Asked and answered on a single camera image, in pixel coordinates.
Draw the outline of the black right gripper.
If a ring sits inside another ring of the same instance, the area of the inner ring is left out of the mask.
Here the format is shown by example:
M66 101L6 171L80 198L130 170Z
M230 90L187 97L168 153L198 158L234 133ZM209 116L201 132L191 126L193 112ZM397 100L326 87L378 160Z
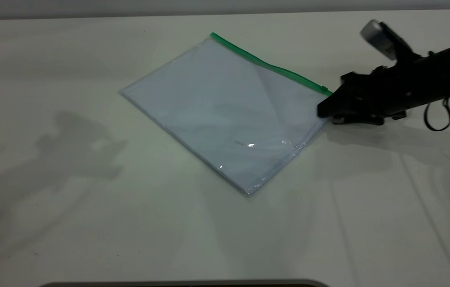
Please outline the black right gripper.
M334 125L374 126L383 125L386 118L404 118L407 110L423 104L415 68L420 60L422 56L411 57L369 74L352 71L341 76L341 86L317 105L317 116L332 117Z

